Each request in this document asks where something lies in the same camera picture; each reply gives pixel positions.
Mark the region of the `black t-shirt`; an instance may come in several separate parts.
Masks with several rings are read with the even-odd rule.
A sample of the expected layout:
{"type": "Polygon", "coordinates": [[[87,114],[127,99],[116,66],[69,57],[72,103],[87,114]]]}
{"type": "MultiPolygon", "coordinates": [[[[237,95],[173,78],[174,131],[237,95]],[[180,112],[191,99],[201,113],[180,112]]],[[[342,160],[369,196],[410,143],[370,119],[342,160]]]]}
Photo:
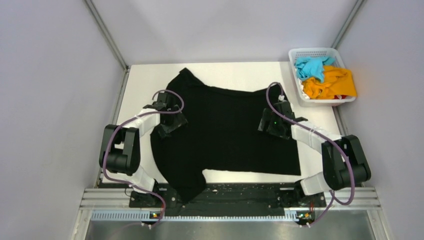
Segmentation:
{"type": "Polygon", "coordinates": [[[183,201],[205,189],[204,170],[301,175],[297,142],[258,130],[264,109],[278,100],[278,86],[218,88],[184,68],[166,88],[178,94],[174,102],[184,105],[187,124],[167,137],[155,128],[150,145],[159,172],[183,201]]]}

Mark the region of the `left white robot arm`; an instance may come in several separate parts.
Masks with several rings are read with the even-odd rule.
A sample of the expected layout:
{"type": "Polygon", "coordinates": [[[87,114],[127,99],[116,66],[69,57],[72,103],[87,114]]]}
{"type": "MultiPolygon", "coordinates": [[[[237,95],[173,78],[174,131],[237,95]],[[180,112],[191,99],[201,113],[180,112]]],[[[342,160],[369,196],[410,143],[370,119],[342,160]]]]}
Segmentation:
{"type": "Polygon", "coordinates": [[[141,200],[149,207],[160,202],[161,194],[154,189],[156,180],[141,166],[141,137],[156,130],[160,138],[169,138],[188,123],[183,115],[185,102],[176,92],[159,90],[152,100],[134,117],[119,125],[107,125],[99,153],[104,177],[128,185],[141,194],[141,200]]]}

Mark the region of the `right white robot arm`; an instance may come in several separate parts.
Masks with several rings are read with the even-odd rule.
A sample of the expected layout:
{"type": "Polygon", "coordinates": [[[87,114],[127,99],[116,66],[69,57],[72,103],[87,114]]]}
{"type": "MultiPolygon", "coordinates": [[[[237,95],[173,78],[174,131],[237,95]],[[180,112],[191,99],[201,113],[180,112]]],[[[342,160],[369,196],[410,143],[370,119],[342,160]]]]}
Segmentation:
{"type": "Polygon", "coordinates": [[[338,200],[348,205],[355,196],[355,186],[372,176],[357,136],[332,134],[304,117],[295,117],[291,104],[283,98],[263,110],[258,130],[304,143],[321,155],[322,171],[295,182],[293,200],[299,206],[307,206],[318,193],[329,191],[334,196],[335,191],[350,187],[348,200],[338,200]]]}

